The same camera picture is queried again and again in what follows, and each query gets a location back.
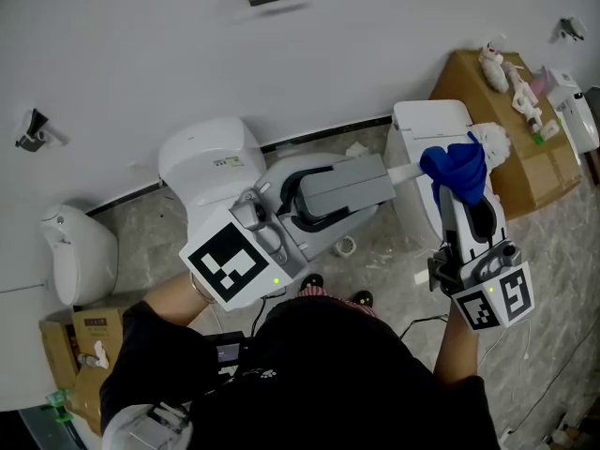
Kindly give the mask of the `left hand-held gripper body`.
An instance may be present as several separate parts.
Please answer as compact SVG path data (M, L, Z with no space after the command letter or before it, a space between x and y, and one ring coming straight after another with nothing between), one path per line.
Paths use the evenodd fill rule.
M222 306L231 311L294 283L308 260L258 189L230 206L218 202L192 217L180 258Z

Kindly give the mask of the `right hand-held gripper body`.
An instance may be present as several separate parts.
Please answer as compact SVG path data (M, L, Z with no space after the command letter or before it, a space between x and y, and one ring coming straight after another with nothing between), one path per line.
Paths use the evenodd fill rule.
M511 240L462 263L449 246L427 259L429 288L441 291L473 331L509 327L534 309L529 264Z

